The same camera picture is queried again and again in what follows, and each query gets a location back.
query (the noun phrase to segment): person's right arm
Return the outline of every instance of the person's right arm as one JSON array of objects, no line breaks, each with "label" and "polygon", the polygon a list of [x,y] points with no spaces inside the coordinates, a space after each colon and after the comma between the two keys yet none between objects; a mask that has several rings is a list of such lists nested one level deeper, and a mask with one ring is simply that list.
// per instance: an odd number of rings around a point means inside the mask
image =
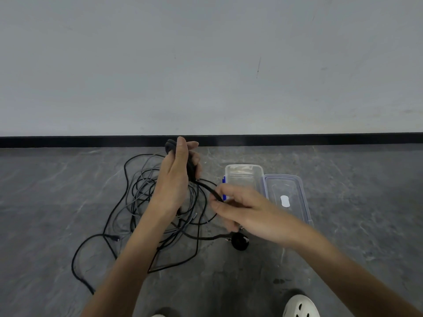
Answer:
[{"label": "person's right arm", "polygon": [[210,196],[211,207],[229,231],[238,231],[242,225],[258,237],[295,250],[356,317],[423,316],[319,232],[277,208],[259,192],[225,183],[216,192],[232,198],[222,203]]}]

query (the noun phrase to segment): person's right hand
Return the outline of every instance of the person's right hand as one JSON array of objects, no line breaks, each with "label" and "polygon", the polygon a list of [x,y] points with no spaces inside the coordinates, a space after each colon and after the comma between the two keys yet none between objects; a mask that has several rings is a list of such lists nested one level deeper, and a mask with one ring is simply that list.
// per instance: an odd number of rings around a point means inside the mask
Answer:
[{"label": "person's right hand", "polygon": [[304,223],[276,207],[259,192],[252,188],[234,186],[227,183],[219,185],[216,192],[232,199],[219,202],[211,194],[212,209],[223,218],[228,231],[237,232],[242,225],[251,234],[289,247],[300,236]]}]

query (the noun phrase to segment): person's left hand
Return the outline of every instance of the person's left hand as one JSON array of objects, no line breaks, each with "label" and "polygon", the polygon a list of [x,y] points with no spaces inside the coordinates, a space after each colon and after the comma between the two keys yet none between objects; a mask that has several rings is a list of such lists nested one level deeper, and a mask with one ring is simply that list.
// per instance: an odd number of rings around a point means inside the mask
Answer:
[{"label": "person's left hand", "polygon": [[183,137],[179,137],[176,144],[176,154],[170,151],[161,163],[159,177],[157,178],[150,205],[154,206],[155,213],[163,216],[169,223],[173,220],[178,208],[187,196],[188,154],[191,154],[193,163],[197,167],[195,178],[200,178],[200,155],[196,152],[189,151],[197,147],[198,142],[186,142]]}]

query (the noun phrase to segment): shoe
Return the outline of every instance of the shoe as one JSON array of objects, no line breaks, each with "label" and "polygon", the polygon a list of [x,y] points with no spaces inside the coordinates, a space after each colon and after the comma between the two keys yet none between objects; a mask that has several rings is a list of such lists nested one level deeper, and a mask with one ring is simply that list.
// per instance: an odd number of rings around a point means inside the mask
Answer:
[{"label": "shoe", "polygon": [[288,300],[282,317],[320,317],[320,315],[309,297],[295,295]]}]

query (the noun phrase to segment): hand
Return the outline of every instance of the hand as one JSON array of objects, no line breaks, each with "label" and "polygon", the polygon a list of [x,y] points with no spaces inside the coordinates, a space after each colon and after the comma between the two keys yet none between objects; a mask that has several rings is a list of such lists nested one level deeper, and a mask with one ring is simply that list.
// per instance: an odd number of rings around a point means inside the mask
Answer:
[{"label": "hand", "polygon": [[227,183],[215,190],[221,196],[233,197],[224,203],[210,195],[210,205],[223,218],[228,231],[237,232],[242,225],[250,233],[284,247],[300,236],[299,228],[304,223],[277,208],[256,190]]},{"label": "hand", "polygon": [[179,137],[176,143],[176,154],[170,151],[163,159],[156,187],[151,198],[150,205],[154,211],[164,216],[169,223],[176,215],[178,208],[184,202],[188,191],[187,161],[188,154],[191,154],[193,163],[197,166],[195,177],[200,178],[201,164],[200,155],[189,149],[198,147],[198,142],[186,142]]}]

